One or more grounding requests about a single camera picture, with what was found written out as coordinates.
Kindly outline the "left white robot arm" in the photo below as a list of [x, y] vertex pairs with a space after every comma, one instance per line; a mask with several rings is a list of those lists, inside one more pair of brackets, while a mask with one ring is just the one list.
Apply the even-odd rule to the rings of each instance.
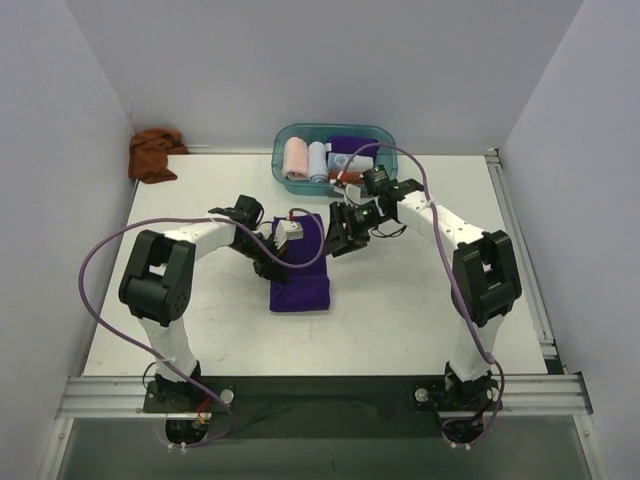
[[[143, 230], [135, 239], [119, 300], [139, 319], [151, 348], [161, 356], [151, 384], [154, 398], [168, 401], [181, 412], [195, 409], [205, 398], [197, 382], [200, 363], [191, 351], [184, 326], [195, 263], [229, 247], [252, 260], [259, 277], [286, 279], [279, 262], [284, 259], [287, 243], [302, 237], [302, 227], [286, 220], [272, 233], [260, 233], [263, 212], [255, 198], [241, 195], [232, 207], [211, 209], [204, 222], [165, 232]], [[173, 372], [166, 360], [188, 377]]]

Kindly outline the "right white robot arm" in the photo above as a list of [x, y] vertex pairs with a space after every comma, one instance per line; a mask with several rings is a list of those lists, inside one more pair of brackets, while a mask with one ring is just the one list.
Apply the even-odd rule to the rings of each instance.
[[461, 317], [443, 396], [452, 408], [466, 409], [497, 366], [493, 349], [499, 329], [522, 294], [512, 240], [502, 230], [489, 232], [463, 220], [414, 179], [392, 180], [385, 168], [373, 167], [363, 181], [370, 201], [330, 204], [325, 253], [339, 257], [364, 248], [388, 221], [435, 241]]

